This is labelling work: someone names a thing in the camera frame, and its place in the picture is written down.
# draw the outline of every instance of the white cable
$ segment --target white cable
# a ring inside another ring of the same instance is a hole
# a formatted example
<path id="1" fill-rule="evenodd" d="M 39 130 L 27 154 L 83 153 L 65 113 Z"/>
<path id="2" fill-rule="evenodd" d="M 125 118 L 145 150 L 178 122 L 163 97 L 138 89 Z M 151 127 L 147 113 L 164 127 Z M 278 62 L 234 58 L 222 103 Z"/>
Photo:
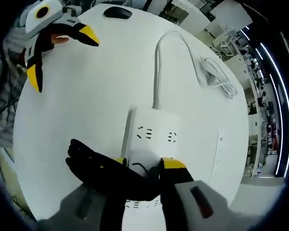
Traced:
<path id="1" fill-rule="evenodd" d="M 199 66 L 196 60 L 194 59 L 191 49 L 188 46 L 186 40 L 183 36 L 177 31 L 169 31 L 165 33 L 158 41 L 158 44 L 155 48 L 155 71 L 154 71 L 154 96 L 153 96 L 153 107 L 154 109 L 160 109 L 160 88 L 161 88 L 161 72 L 162 72 L 162 53 L 160 51 L 160 46 L 163 39 L 169 35 L 176 36 L 180 38 L 186 45 L 189 55 L 191 57 L 194 71 L 196 77 L 198 79 L 199 84 L 204 86 L 211 87 L 219 87 L 222 92 L 229 98 L 232 99 L 235 95 L 237 95 L 237 90 L 235 86 L 233 86 L 226 76 L 225 72 L 221 69 L 221 67 L 211 58 L 200 58 L 200 66 L 210 74 L 205 83 L 202 79 L 200 79 L 199 74 Z"/>

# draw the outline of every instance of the black glove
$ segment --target black glove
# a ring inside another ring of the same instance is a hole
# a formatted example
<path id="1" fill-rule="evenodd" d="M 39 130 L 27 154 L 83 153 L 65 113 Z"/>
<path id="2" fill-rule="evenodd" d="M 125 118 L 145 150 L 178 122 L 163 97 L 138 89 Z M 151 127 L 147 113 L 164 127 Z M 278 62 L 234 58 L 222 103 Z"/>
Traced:
<path id="1" fill-rule="evenodd" d="M 78 140 L 71 140 L 68 155 L 66 163 L 75 176 L 102 194 L 133 201 L 151 201 L 160 194 L 156 180 L 140 176 Z"/>

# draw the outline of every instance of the white table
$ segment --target white table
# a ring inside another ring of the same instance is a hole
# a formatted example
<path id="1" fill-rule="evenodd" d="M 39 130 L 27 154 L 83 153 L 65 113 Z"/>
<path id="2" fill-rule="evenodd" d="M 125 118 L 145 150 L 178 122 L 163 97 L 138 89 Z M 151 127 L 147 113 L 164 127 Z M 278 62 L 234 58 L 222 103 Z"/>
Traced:
<path id="1" fill-rule="evenodd" d="M 20 186 L 36 219 L 49 218 L 60 201 L 81 182 L 65 163 L 69 142 L 78 139 L 107 156 L 119 156 L 126 118 L 132 106 L 151 107 L 154 52 L 169 30 L 185 37 L 195 57 L 211 57 L 238 90 L 228 100 L 218 88 L 201 88 L 184 43 L 162 44 L 161 105 L 181 117 L 181 148 L 195 180 L 210 182 L 231 203 L 244 171 L 248 114 L 244 92 L 234 74 L 202 42 L 150 13 L 129 9 L 128 20 L 105 18 L 100 4 L 79 18 L 91 25 L 98 48 L 69 41 L 43 58 L 43 92 L 25 83 L 14 126 L 15 164 Z M 211 177 L 217 133 L 225 147 L 218 174 Z"/>

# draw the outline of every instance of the power outlet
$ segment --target power outlet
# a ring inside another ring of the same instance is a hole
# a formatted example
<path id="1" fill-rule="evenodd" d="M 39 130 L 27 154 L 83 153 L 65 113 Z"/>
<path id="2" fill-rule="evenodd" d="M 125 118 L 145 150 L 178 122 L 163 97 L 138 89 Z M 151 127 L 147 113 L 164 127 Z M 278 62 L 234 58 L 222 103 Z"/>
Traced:
<path id="1" fill-rule="evenodd" d="M 142 167 L 132 167 L 141 163 L 150 169 L 161 157 L 176 157 L 179 144 L 179 117 L 156 109 L 137 108 L 132 110 L 124 156 L 129 160 L 129 167 L 144 173 Z"/>

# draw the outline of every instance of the computer mouse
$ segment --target computer mouse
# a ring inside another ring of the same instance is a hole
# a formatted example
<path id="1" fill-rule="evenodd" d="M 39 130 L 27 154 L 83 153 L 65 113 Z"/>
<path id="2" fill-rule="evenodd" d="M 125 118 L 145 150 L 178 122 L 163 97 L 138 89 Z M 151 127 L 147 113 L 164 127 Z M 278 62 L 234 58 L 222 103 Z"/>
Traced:
<path id="1" fill-rule="evenodd" d="M 108 18 L 128 19 L 132 13 L 124 8 L 113 6 L 104 11 L 104 15 Z"/>

